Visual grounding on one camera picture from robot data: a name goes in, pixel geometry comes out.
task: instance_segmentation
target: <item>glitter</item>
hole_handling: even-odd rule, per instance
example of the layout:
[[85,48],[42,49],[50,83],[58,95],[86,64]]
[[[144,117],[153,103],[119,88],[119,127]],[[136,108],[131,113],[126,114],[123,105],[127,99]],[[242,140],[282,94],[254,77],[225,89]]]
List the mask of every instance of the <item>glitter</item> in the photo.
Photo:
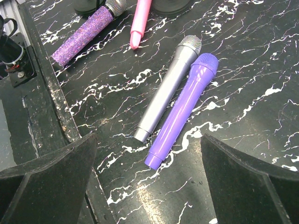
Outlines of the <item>glitter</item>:
[[98,35],[113,17],[109,10],[99,8],[61,47],[55,51],[52,58],[64,67],[76,56],[96,35]]

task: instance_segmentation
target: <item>screw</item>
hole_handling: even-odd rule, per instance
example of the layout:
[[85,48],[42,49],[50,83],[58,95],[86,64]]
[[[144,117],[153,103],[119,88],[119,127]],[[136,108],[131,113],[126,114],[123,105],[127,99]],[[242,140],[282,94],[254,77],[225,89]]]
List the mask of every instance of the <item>screw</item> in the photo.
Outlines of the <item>screw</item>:
[[25,72],[23,72],[23,71],[18,72],[18,78],[23,78],[24,75],[25,75]]

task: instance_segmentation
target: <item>rhinestone microphone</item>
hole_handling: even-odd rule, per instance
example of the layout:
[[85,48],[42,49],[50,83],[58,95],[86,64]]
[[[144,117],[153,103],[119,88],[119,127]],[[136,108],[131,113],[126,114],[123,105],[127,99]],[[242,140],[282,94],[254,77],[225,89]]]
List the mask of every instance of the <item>rhinestone microphone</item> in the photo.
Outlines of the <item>rhinestone microphone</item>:
[[114,17],[127,9],[126,0],[107,0],[61,47],[52,58],[64,67],[96,35],[98,35]]

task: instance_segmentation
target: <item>microphone grille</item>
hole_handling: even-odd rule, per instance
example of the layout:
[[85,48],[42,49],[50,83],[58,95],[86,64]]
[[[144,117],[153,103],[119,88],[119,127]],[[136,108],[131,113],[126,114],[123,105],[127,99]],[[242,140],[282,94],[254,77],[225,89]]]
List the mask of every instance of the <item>microphone grille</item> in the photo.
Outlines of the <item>microphone grille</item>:
[[206,64],[208,68],[214,73],[214,75],[217,72],[219,61],[218,59],[209,53],[201,54],[194,64]]
[[201,49],[201,40],[195,35],[188,35],[186,36],[179,45],[190,45],[191,47],[195,48],[196,53],[200,52]]
[[127,10],[126,0],[107,0],[105,5],[112,10],[115,17],[120,16]]

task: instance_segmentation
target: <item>black display stand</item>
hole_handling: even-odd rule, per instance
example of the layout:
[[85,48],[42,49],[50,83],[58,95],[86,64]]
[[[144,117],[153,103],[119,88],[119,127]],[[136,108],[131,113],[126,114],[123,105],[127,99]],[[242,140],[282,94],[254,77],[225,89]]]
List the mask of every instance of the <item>black display stand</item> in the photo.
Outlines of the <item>black display stand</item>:
[[186,11],[193,0],[153,0],[151,7],[159,15],[176,16]]
[[105,0],[74,0],[73,7],[78,15],[87,17],[104,4]]

